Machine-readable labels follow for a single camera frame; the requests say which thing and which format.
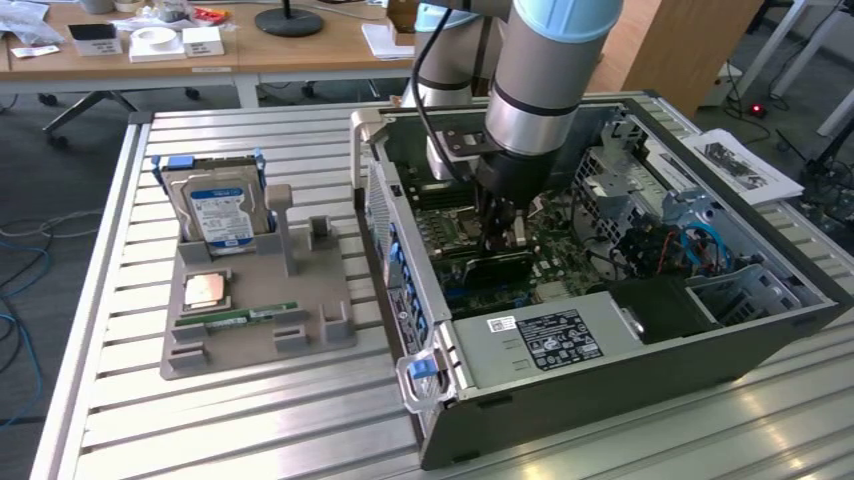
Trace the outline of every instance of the power supply label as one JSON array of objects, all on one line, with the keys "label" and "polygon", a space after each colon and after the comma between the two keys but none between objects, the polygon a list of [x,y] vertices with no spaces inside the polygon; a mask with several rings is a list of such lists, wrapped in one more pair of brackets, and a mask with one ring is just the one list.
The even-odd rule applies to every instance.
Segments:
[{"label": "power supply label", "polygon": [[552,370],[602,356],[602,349],[578,310],[517,320],[517,328],[541,370]]}]

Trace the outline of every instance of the hard drive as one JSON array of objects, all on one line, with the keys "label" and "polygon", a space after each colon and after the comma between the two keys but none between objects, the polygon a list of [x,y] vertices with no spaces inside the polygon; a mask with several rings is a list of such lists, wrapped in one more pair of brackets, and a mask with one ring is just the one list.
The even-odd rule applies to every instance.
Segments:
[{"label": "hard drive", "polygon": [[255,235],[274,230],[265,205],[265,158],[153,159],[154,174],[175,208],[185,242],[205,241],[211,255],[255,248]]}]

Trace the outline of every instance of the blue cable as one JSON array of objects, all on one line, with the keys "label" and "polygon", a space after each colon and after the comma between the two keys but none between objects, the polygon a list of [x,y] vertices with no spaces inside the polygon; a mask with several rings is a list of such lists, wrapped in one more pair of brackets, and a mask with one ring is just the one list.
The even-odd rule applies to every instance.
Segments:
[{"label": "blue cable", "polygon": [[692,223],[682,230],[682,237],[681,237],[682,246],[685,247],[686,256],[688,256],[690,262],[694,265],[702,265],[701,259],[697,257],[697,255],[694,254],[694,252],[689,248],[689,234],[688,234],[688,231],[692,230],[692,229],[702,230],[704,232],[706,232],[709,234],[712,239],[716,241],[716,248],[718,249],[718,252],[724,254],[724,261],[726,262],[728,270],[730,268],[733,268],[733,259],[730,258],[730,256],[726,253],[726,245],[724,244],[724,240],[721,239],[721,235],[718,234],[717,230],[714,228],[712,228],[709,225],[706,225],[705,223]]},{"label": "blue cable", "polygon": [[33,287],[33,285],[39,280],[42,280],[42,277],[45,277],[47,275],[49,270],[51,268],[51,254],[43,248],[25,247],[22,245],[14,245],[11,243],[6,243],[3,241],[0,241],[0,247],[9,248],[9,249],[13,249],[13,250],[26,251],[26,252],[37,252],[45,257],[45,265],[42,266],[42,271],[39,272],[39,274],[35,277],[33,277],[33,279],[27,283],[25,283],[25,285],[22,285],[18,289],[13,290],[13,292],[0,294],[0,297],[10,298],[10,297],[18,295],[19,293],[22,293],[30,287]]},{"label": "blue cable", "polygon": [[[39,272],[39,274],[27,283],[25,283],[25,285],[22,285],[18,289],[13,290],[13,292],[0,294],[0,298],[6,299],[18,295],[25,290],[27,290],[47,275],[49,270],[51,268],[51,254],[43,248],[25,247],[22,245],[15,245],[3,241],[0,241],[0,247],[9,248],[13,250],[37,252],[39,253],[41,256],[45,257],[45,265],[42,267],[42,271]],[[18,334],[21,338],[25,340],[25,346],[27,347],[27,353],[30,354],[30,360],[33,361],[33,367],[37,373],[37,393],[34,394],[30,401],[25,404],[25,406],[19,409],[19,411],[15,413],[15,415],[10,418],[10,420],[7,420],[7,422],[3,425],[0,425],[0,432],[3,432],[10,427],[10,425],[13,425],[18,421],[18,419],[23,417],[30,411],[30,409],[35,406],[37,402],[42,398],[42,391],[43,391],[45,385],[43,385],[43,379],[42,379],[42,368],[39,367],[37,351],[33,348],[33,340],[30,339],[30,332],[27,331],[27,328],[25,327],[25,325],[11,315],[6,315],[0,313],[0,318],[3,318],[10,323],[10,328],[18,329]]]},{"label": "blue cable", "polygon": [[30,354],[30,360],[33,361],[33,367],[34,367],[34,369],[37,371],[37,393],[34,394],[34,396],[30,399],[30,401],[27,402],[27,404],[15,413],[13,418],[10,418],[3,425],[0,425],[0,432],[3,432],[3,430],[6,430],[6,428],[10,425],[13,425],[15,423],[15,421],[27,414],[30,409],[34,407],[34,405],[39,401],[39,398],[42,398],[43,382],[42,382],[42,368],[39,368],[39,361],[37,360],[37,352],[35,352],[35,350],[33,348],[33,342],[30,340],[30,333],[27,332],[27,329],[25,328],[25,326],[18,322],[18,320],[15,320],[15,317],[13,317],[11,315],[5,315],[5,314],[0,313],[0,318],[3,318],[7,322],[10,322],[10,325],[11,325],[13,328],[18,328],[19,335],[25,339],[25,345],[27,346],[27,353]]}]

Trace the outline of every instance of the wooden cabinet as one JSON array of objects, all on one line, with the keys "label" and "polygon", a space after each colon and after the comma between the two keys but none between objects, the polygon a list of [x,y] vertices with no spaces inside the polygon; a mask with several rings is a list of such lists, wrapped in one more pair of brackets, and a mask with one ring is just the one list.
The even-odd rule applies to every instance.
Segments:
[{"label": "wooden cabinet", "polygon": [[589,91],[656,90],[693,116],[762,0],[625,0]]}]

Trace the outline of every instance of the white tape roll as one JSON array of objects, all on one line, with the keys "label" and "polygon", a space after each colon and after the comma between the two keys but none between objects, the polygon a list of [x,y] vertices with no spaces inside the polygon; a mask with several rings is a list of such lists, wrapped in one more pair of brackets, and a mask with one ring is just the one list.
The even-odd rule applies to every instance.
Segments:
[{"label": "white tape roll", "polygon": [[118,11],[125,13],[137,13],[137,10],[139,10],[146,6],[146,1],[145,0],[139,0],[139,1],[122,0],[122,1],[113,2],[113,4],[117,7]]},{"label": "white tape roll", "polygon": [[131,34],[131,40],[147,45],[153,50],[171,50],[181,42],[175,30],[166,27],[141,28]]}]

